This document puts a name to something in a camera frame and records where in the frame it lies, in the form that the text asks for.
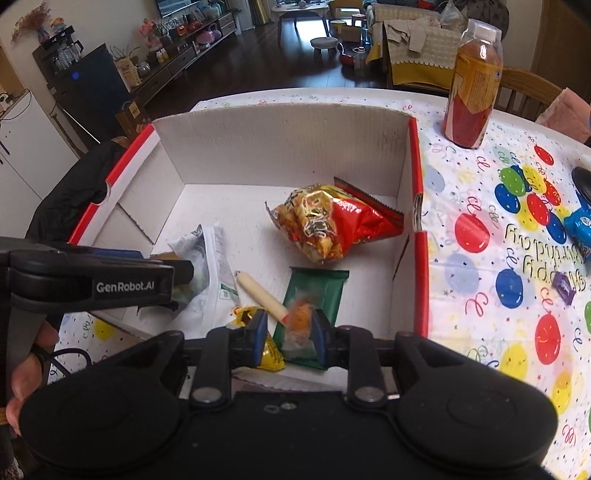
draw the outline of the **yellow snack package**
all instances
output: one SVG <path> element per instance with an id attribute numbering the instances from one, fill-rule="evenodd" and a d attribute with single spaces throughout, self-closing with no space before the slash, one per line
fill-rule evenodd
<path id="1" fill-rule="evenodd" d="M 232 309 L 234 320 L 230 322 L 230 325 L 238 325 L 240 327 L 246 326 L 259 308 L 260 307 L 234 307 Z M 271 372 L 278 372 L 285 368 L 283 355 L 277 348 L 275 340 L 269 335 L 269 332 L 267 332 L 265 348 L 262 351 L 261 364 L 258 368 L 269 370 Z"/>

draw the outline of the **wooden chair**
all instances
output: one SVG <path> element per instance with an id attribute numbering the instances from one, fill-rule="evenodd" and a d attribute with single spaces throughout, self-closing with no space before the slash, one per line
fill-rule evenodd
<path id="1" fill-rule="evenodd" d="M 511 90 L 511 95 L 506 107 L 499 104 L 503 88 Z M 496 99 L 495 109 L 511 113 L 521 118 L 535 120 L 550 106 L 556 97 L 562 92 L 562 88 L 543 79 L 535 73 L 525 70 L 505 67 L 501 78 L 501 89 Z M 521 106 L 515 107 L 517 94 L 523 95 Z"/>

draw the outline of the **coffee table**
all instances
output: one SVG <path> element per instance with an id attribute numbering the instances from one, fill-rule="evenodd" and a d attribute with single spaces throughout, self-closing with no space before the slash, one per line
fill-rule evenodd
<path id="1" fill-rule="evenodd" d="M 277 44 L 281 47 L 281 30 L 283 28 L 284 18 L 293 18 L 294 27 L 297 26 L 297 19 L 301 17 L 320 17 L 324 24 L 324 31 L 329 37 L 329 26 L 326 15 L 329 11 L 329 3 L 333 0 L 321 2 L 319 4 L 308 4 L 305 8 L 300 8 L 297 4 L 277 5 L 271 9 L 273 21 L 277 22 Z"/>

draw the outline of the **purple candy wrapper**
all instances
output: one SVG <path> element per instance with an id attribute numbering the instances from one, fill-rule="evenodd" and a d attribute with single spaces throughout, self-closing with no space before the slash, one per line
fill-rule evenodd
<path id="1" fill-rule="evenodd" d="M 552 286 L 558 291 L 567 305 L 573 302 L 575 289 L 570 286 L 569 278 L 562 272 L 556 272 L 552 280 Z"/>

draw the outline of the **blue balloon print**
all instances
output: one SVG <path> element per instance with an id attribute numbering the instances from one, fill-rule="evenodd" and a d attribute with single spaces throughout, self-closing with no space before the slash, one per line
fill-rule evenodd
<path id="1" fill-rule="evenodd" d="M 525 173 L 523 173 L 523 170 L 521 169 L 521 167 L 518 167 L 517 165 L 513 165 L 513 166 L 511 166 L 511 168 L 517 172 L 517 174 L 521 177 L 521 180 L 523 180 L 523 183 L 525 183 L 525 191 L 531 192 L 531 185 L 525 179 Z"/>
<path id="2" fill-rule="evenodd" d="M 445 190 L 445 180 L 436 168 L 431 165 L 425 167 L 425 186 L 429 189 L 435 190 L 437 193 L 441 193 Z"/>
<path id="3" fill-rule="evenodd" d="M 496 294 L 508 309 L 516 309 L 523 302 L 523 280 L 511 268 L 506 268 L 496 276 Z"/>
<path id="4" fill-rule="evenodd" d="M 546 230 L 556 243 L 564 245 L 566 243 L 566 232 L 564 231 L 564 225 L 556 214 L 550 212 L 550 223 L 546 225 Z"/>
<path id="5" fill-rule="evenodd" d="M 454 292 L 471 295 L 478 291 L 480 275 L 466 255 L 452 254 L 445 263 L 445 278 Z"/>
<path id="6" fill-rule="evenodd" d="M 509 192 L 507 187 L 505 187 L 502 183 L 499 183 L 496 186 L 495 197 L 496 201 L 499 202 L 499 205 L 501 205 L 509 213 L 517 213 L 521 209 L 521 205 L 517 197 Z"/>

